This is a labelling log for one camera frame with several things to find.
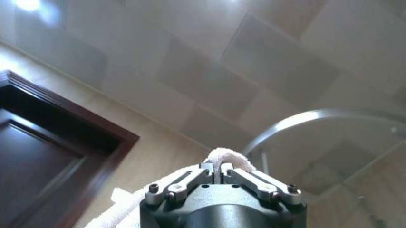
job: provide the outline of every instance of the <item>door frame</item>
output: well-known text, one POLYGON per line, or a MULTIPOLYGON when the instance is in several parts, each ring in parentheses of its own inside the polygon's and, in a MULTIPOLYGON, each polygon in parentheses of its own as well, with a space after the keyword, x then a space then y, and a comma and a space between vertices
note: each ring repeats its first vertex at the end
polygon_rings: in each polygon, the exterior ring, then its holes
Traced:
POLYGON ((95 198, 103 183, 113 175, 115 169, 118 168, 121 162, 123 161, 141 137, 125 128, 122 128, 119 125, 92 113, 84 107, 79 106, 72 101, 59 96, 48 89, 43 88, 42 86, 22 78, 15 72, 10 70, 0 72, 0 87, 4 86, 14 86, 19 90, 34 96, 36 99, 56 106, 58 108, 64 109, 67 112, 80 117, 82 120, 84 120, 88 124, 92 125, 92 127, 107 132, 121 140, 117 149, 113 151, 111 155, 106 159, 100 169, 98 170, 95 176, 88 182, 84 191, 80 193, 76 203, 74 204, 72 208, 70 209, 70 212, 64 215, 62 222, 58 225, 58 227, 62 228, 72 227, 78 222, 82 214, 84 213, 92 199, 95 198))

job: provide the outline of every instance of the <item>door panel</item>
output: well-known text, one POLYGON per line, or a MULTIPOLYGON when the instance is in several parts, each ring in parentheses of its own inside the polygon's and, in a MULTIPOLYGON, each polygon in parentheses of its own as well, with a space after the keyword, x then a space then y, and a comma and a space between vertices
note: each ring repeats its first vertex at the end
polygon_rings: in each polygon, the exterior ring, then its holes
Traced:
POLYGON ((0 72, 0 227, 72 227, 138 139, 0 72))
POLYGON ((83 155, 34 123, 0 109, 0 224, 30 217, 83 155))

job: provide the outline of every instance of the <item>white towel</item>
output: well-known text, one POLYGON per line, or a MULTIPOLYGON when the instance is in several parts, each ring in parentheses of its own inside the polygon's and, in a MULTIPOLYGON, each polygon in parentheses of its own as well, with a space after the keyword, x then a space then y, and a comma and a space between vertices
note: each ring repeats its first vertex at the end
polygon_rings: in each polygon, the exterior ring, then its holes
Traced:
MULTIPOLYGON (((214 149, 205 162, 214 164, 215 170, 225 162, 231 162, 235 168, 242 168, 246 171, 254 171, 257 168, 250 163, 249 159, 231 149, 217 148, 214 149)), ((155 183, 167 182, 174 175, 181 175, 186 171, 197 168, 198 165, 182 168, 155 183)), ((130 228, 141 227, 141 201, 145 199, 145 188, 139 189, 131 195, 131 198, 125 202, 115 203, 107 211, 104 211, 86 226, 86 228, 130 228)))

